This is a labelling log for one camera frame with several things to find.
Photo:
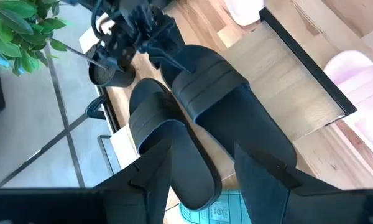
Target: cable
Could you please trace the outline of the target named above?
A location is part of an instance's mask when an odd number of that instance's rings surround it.
[[[97,3],[95,4],[95,7],[93,9],[93,14],[91,15],[91,28],[93,29],[95,36],[99,40],[103,40],[103,34],[100,33],[97,29],[96,17],[97,17],[98,9],[101,7],[101,5],[102,5],[102,0],[97,0]]]

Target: floor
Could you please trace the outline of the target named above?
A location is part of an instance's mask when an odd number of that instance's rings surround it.
[[[54,38],[81,50],[78,38],[90,20],[80,18],[91,12],[61,6],[59,17],[69,25]],[[84,115],[98,96],[86,75],[87,62],[70,52],[45,50],[60,58],[49,60],[49,68],[20,77],[0,70],[6,101],[0,114],[0,187],[93,187],[120,167],[109,139],[98,141],[111,133],[107,122]]]

